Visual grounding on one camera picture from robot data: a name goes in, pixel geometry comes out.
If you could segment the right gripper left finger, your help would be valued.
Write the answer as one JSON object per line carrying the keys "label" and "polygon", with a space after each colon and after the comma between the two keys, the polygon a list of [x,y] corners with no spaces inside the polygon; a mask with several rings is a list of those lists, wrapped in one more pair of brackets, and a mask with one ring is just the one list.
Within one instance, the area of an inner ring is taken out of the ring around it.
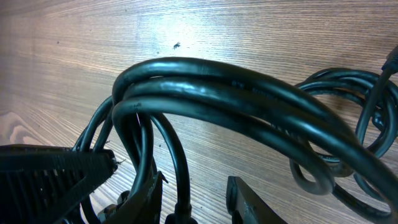
{"label": "right gripper left finger", "polygon": [[153,178],[124,203],[112,204],[100,211],[100,222],[109,224],[159,224],[164,180],[164,175],[161,171],[158,171]]}

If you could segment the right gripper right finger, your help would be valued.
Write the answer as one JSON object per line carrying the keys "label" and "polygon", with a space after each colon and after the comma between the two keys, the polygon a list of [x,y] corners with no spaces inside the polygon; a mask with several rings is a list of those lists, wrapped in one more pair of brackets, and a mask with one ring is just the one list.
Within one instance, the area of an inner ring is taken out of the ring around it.
{"label": "right gripper right finger", "polygon": [[240,177],[228,177],[226,207],[232,224],[287,224]]}

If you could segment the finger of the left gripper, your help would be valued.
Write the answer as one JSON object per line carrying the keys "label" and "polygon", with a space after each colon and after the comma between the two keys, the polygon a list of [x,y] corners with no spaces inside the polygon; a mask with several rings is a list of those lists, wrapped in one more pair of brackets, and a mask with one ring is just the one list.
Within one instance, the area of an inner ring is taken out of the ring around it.
{"label": "finger of the left gripper", "polygon": [[83,223],[81,202],[116,169],[109,149],[1,146],[1,223]]}

